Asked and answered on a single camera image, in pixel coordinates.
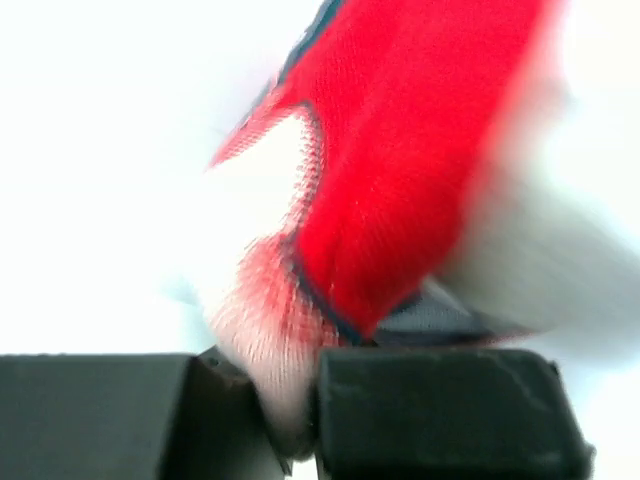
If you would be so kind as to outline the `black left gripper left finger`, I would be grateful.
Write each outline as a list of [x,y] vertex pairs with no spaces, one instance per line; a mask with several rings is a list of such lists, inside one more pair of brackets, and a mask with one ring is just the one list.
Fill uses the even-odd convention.
[[283,479],[252,383],[200,355],[5,355],[1,475],[13,480]]

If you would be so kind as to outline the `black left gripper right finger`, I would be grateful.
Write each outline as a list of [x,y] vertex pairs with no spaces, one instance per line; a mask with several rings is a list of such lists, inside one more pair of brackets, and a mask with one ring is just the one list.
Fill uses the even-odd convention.
[[588,479],[585,440],[555,364],[527,350],[325,351],[322,479]]

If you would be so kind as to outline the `red and pink pillowcase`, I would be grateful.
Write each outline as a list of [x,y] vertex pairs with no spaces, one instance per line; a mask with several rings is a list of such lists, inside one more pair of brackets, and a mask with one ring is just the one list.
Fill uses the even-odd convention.
[[284,455],[314,447],[320,351],[370,341],[447,260],[558,10],[326,1],[214,156],[191,278]]

